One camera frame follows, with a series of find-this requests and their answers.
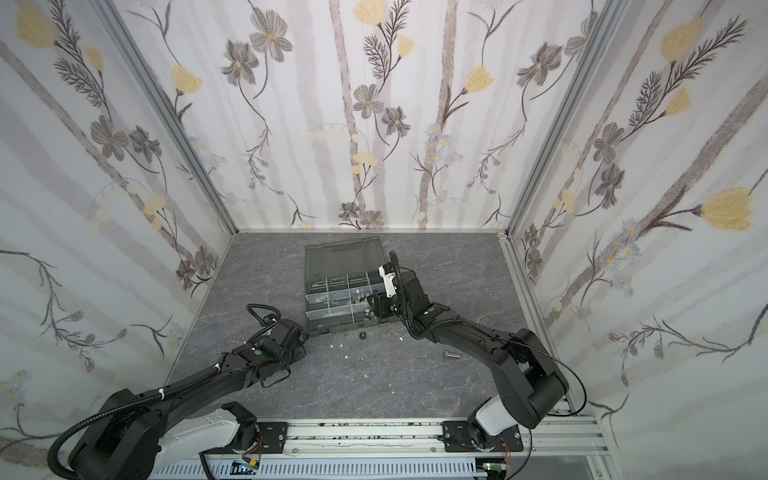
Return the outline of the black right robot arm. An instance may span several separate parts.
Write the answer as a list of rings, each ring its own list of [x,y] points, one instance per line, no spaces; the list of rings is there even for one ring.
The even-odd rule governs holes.
[[[472,448],[490,451],[514,427],[533,430],[569,392],[566,374],[572,369],[552,356],[532,331],[487,327],[431,301],[416,273],[402,268],[394,251],[378,272],[384,291],[368,297],[376,316],[395,317],[413,339],[453,347],[489,369],[497,394],[467,419]]]

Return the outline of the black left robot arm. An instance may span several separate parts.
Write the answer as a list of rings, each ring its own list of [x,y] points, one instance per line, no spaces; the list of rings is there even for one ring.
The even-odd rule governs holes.
[[[210,367],[168,386],[135,394],[120,390],[99,411],[65,430],[50,446],[47,464],[64,479],[147,479],[209,449],[251,450],[262,439],[257,419],[237,402],[206,417],[200,409],[220,398],[289,372],[306,355],[307,333],[276,319]]]

